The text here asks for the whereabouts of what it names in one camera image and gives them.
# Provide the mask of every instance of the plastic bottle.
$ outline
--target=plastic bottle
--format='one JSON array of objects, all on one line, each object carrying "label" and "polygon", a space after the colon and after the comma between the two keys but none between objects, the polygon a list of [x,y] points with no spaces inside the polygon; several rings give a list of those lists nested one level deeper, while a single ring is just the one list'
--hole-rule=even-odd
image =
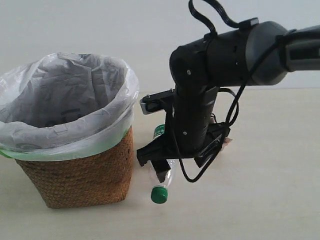
[{"label": "plastic bottle", "polygon": [[[156,139],[161,134],[165,132],[165,125],[159,125],[155,128],[153,139]],[[149,177],[153,185],[151,191],[151,200],[156,204],[164,204],[168,199],[168,187],[171,184],[173,178],[175,177],[178,159],[168,159],[167,160],[171,170],[169,170],[165,176],[164,182],[159,182],[156,171],[149,161]]]}]

